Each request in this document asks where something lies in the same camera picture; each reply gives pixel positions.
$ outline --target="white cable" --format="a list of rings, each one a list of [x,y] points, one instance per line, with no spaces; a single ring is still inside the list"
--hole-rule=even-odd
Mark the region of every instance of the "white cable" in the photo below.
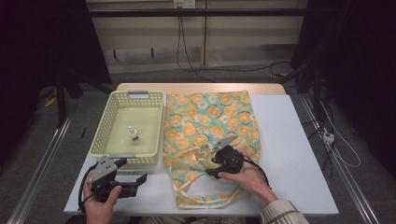
[[[344,160],[341,158],[341,156],[338,155],[339,153],[338,153],[338,152],[335,153],[335,151],[332,149],[332,147],[329,145],[329,143],[327,143],[328,146],[329,146],[329,148],[330,148],[330,150],[332,151],[332,153],[334,153],[334,156],[335,156],[338,160],[340,160],[343,164],[345,164],[345,165],[347,165],[347,166],[350,166],[350,167],[354,167],[354,168],[361,166],[361,158],[359,157],[358,153],[357,153],[357,152],[355,151],[355,149],[353,149],[353,147],[344,139],[344,137],[337,131],[337,129],[335,129],[334,124],[332,124],[332,120],[330,119],[330,116],[329,116],[329,114],[327,113],[326,107],[324,106],[324,104],[323,104],[321,101],[320,101],[320,103],[321,103],[321,105],[323,106],[324,112],[326,113],[327,118],[329,119],[330,124],[331,124],[332,127],[334,128],[334,131],[335,131],[335,132],[341,137],[341,139],[349,146],[349,148],[352,150],[352,152],[356,155],[356,158],[358,158],[358,161],[359,161],[359,162],[358,162],[357,165],[352,165],[352,164],[350,164],[350,163],[344,161]]]

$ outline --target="small white bottle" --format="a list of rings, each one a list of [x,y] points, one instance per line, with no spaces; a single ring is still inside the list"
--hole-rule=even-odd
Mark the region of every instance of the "small white bottle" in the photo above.
[[[132,126],[129,126],[129,136],[131,136],[132,142],[134,144],[139,143],[139,135],[137,135],[137,130],[134,129]]]

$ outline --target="person's left hand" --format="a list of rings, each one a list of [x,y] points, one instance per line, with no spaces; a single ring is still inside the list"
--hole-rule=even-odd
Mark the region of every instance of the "person's left hand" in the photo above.
[[[90,173],[85,179],[83,193],[84,199],[92,195],[91,186],[89,179],[92,173]],[[88,224],[96,223],[110,223],[113,217],[113,206],[117,203],[117,199],[121,193],[121,186],[116,186],[110,191],[110,195],[105,203],[99,203],[95,200],[94,196],[87,199],[84,203],[85,214],[87,216]]]

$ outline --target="power adapter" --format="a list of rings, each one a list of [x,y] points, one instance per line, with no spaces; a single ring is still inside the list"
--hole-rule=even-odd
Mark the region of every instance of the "power adapter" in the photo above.
[[[329,143],[329,144],[333,143],[334,142],[334,134],[328,133],[328,132],[324,132],[323,133],[323,141],[325,143]]]

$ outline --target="hand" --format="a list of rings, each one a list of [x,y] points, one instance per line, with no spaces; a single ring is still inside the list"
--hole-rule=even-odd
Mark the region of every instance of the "hand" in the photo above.
[[[241,153],[244,156],[248,155],[245,151]],[[264,179],[262,179],[262,175],[260,174],[259,169],[257,169],[257,167],[248,162],[244,161],[244,166],[239,173],[230,174],[226,172],[220,172],[219,177],[227,180],[232,180],[242,189],[245,189],[250,193],[255,194],[257,197],[259,197],[264,206],[277,200],[275,194],[265,183]]]
[[[91,186],[89,179],[92,173],[90,173],[84,183],[83,193],[84,199],[92,195]],[[95,200],[94,196],[90,197],[85,201],[85,213],[87,216],[87,223],[110,223],[113,216],[113,206],[117,203],[117,199],[121,193],[121,186],[116,186],[110,191],[110,195],[105,203],[99,203]]]

